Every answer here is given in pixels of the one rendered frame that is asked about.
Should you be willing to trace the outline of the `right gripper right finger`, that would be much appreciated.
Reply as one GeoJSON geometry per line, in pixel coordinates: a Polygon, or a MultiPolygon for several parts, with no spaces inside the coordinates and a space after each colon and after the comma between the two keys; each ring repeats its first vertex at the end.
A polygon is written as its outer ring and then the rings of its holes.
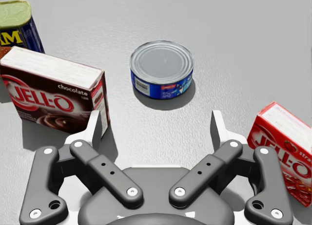
{"type": "Polygon", "coordinates": [[[208,154],[169,190],[169,202],[188,207],[206,188],[221,193],[237,175],[248,178],[254,196],[244,216],[256,225],[293,225],[293,211],[275,149],[249,147],[246,138],[226,129],[219,110],[213,110],[210,134],[214,153],[208,154]]]}

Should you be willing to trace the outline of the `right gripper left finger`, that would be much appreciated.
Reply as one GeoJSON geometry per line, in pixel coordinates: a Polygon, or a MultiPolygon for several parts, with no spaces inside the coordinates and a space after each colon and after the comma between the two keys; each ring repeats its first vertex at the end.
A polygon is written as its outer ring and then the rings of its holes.
{"type": "Polygon", "coordinates": [[[19,223],[22,225],[57,225],[68,217],[66,201],[59,197],[64,178],[77,176],[96,193],[105,187],[126,208],[143,203],[143,191],[114,162],[99,154],[94,146],[101,139],[100,111],[91,112],[85,130],[68,136],[62,148],[53,146],[36,150],[19,223]]]}

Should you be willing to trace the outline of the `blue flat can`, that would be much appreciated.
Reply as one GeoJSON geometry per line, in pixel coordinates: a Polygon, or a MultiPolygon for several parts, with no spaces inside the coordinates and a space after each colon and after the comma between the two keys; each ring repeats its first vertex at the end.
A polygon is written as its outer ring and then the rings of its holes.
{"type": "Polygon", "coordinates": [[[193,55],[181,44],[166,40],[147,42],[131,54],[132,85],[146,97],[172,99],[190,87],[194,65],[193,55]]]}

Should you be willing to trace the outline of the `green and blue rectangular can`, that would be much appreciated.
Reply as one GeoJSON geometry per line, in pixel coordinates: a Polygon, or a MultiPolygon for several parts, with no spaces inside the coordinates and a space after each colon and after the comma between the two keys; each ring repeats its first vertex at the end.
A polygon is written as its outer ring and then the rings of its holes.
{"type": "Polygon", "coordinates": [[[13,46],[45,52],[26,0],[0,1],[0,59],[13,46]]]}

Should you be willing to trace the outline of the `red and white carton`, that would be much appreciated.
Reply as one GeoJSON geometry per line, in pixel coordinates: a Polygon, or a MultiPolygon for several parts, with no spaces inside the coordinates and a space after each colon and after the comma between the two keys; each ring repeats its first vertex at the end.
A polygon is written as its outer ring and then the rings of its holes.
{"type": "Polygon", "coordinates": [[[257,114],[247,142],[275,149],[289,194],[312,205],[312,127],[273,101],[257,114]]]}

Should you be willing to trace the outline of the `brown and white carton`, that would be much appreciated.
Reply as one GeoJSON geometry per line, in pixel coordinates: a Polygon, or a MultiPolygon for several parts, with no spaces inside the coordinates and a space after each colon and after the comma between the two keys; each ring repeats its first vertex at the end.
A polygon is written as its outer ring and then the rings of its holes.
{"type": "Polygon", "coordinates": [[[21,119],[74,134],[98,110],[103,133],[110,124],[103,69],[14,46],[2,50],[0,76],[21,119]]]}

